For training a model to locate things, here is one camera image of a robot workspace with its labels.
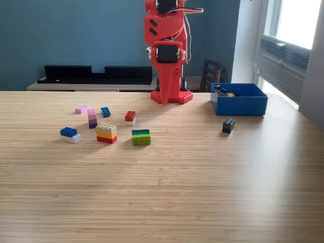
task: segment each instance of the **black lego brick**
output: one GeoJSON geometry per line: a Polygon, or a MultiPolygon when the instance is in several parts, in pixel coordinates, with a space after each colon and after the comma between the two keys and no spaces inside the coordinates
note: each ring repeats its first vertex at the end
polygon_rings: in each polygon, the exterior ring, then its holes
{"type": "Polygon", "coordinates": [[[235,126],[235,118],[228,117],[225,120],[225,122],[223,123],[223,132],[224,133],[231,133],[233,131],[233,129],[234,129],[234,126],[235,126]]]}

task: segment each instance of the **white lego brick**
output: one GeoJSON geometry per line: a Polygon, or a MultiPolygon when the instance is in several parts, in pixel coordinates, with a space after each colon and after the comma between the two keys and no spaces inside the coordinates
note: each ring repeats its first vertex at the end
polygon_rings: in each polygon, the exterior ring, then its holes
{"type": "Polygon", "coordinates": [[[105,123],[100,123],[96,127],[97,133],[106,133],[106,134],[114,134],[117,132],[117,128],[114,125],[108,125],[105,123]]]}
{"type": "Polygon", "coordinates": [[[62,140],[69,142],[69,143],[77,143],[81,140],[81,135],[80,134],[76,134],[74,137],[69,138],[69,137],[65,137],[65,136],[61,136],[62,140]]]}
{"type": "Polygon", "coordinates": [[[127,126],[134,126],[135,125],[135,121],[136,121],[136,117],[134,118],[133,121],[126,121],[126,125],[127,126]]]}

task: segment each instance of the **pink lego brick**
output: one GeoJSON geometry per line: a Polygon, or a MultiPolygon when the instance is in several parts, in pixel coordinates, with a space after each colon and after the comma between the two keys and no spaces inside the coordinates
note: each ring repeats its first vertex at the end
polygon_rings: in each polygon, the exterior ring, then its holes
{"type": "Polygon", "coordinates": [[[88,110],[88,120],[97,119],[97,113],[95,110],[88,110]]]}
{"type": "Polygon", "coordinates": [[[82,114],[82,113],[85,113],[87,110],[90,110],[91,107],[90,105],[82,105],[82,106],[79,106],[75,109],[75,113],[77,114],[82,114]]]}

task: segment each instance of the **purple lego brick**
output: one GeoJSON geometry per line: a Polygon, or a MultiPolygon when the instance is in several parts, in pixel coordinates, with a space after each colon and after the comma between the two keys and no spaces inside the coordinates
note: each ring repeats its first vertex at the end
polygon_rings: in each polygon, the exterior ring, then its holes
{"type": "Polygon", "coordinates": [[[89,128],[92,129],[92,128],[96,128],[98,124],[94,123],[94,124],[89,124],[89,128]]]}
{"type": "Polygon", "coordinates": [[[88,119],[89,120],[97,119],[97,113],[95,110],[88,110],[88,119]]]}
{"type": "Polygon", "coordinates": [[[82,113],[85,113],[87,110],[90,110],[91,107],[90,105],[82,105],[82,106],[79,106],[75,109],[75,113],[77,114],[82,114],[82,113]]]}
{"type": "Polygon", "coordinates": [[[92,119],[92,120],[89,120],[89,124],[97,124],[97,119],[92,119]]]}

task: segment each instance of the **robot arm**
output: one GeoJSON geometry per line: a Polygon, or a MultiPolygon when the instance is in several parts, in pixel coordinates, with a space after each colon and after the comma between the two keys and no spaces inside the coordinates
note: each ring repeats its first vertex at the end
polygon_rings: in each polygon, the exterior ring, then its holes
{"type": "Polygon", "coordinates": [[[184,104],[193,98],[190,91],[180,90],[183,64],[188,62],[184,19],[187,13],[204,10],[185,8],[184,0],[146,0],[145,6],[145,43],[151,46],[149,57],[159,77],[159,91],[153,91],[151,97],[161,104],[184,104]]]}

